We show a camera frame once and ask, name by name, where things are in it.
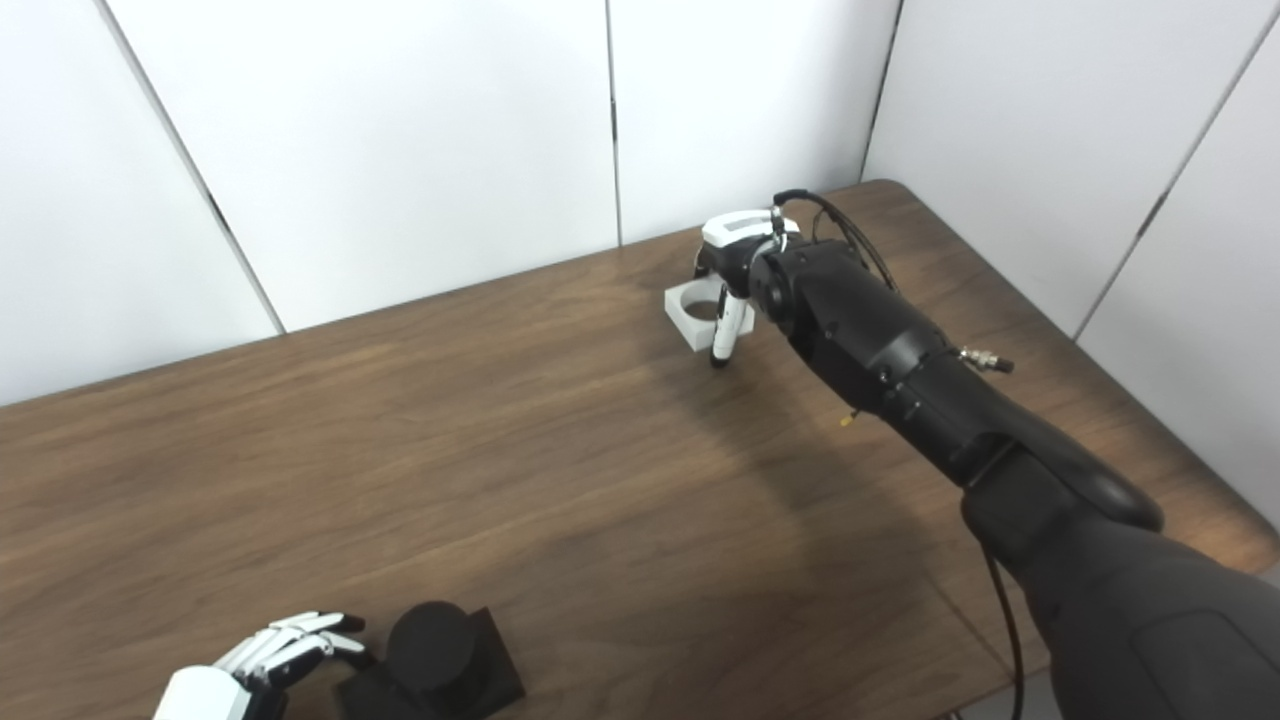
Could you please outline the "black and white left hand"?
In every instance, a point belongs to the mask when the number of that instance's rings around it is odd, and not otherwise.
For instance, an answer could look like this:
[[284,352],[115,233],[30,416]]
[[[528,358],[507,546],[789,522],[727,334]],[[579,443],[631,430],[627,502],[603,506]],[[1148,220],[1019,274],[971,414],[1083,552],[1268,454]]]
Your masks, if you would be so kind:
[[357,671],[376,660],[355,635],[364,618],[307,611],[278,619],[214,664],[172,674],[155,719],[283,719],[288,691],[329,660]]

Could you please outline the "black and white right hand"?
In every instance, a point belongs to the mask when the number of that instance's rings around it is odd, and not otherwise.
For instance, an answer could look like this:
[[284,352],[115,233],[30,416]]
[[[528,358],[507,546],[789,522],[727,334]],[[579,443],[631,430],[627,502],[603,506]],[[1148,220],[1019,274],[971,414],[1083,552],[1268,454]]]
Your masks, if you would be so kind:
[[730,364],[750,307],[749,279],[755,259],[780,251],[791,240],[800,240],[800,225],[783,217],[778,208],[731,211],[713,217],[701,227],[701,246],[694,260],[695,281],[716,275],[721,290],[716,328],[710,342],[710,364]]

